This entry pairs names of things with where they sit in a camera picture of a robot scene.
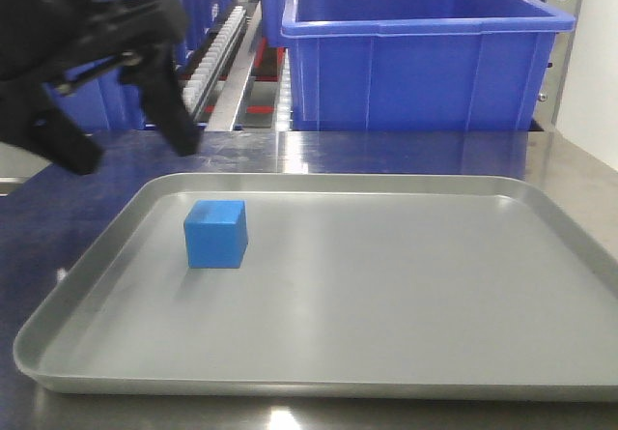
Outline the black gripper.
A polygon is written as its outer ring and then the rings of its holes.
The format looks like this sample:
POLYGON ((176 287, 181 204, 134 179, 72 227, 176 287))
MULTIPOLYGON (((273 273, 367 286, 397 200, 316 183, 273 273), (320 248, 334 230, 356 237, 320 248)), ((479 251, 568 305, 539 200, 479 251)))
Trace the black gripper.
POLYGON ((77 175, 95 172, 102 148, 40 84, 132 52, 120 82, 137 88, 142 112, 178 156, 194 155, 202 134, 172 49, 186 26, 180 0, 1 0, 1 141, 77 175))

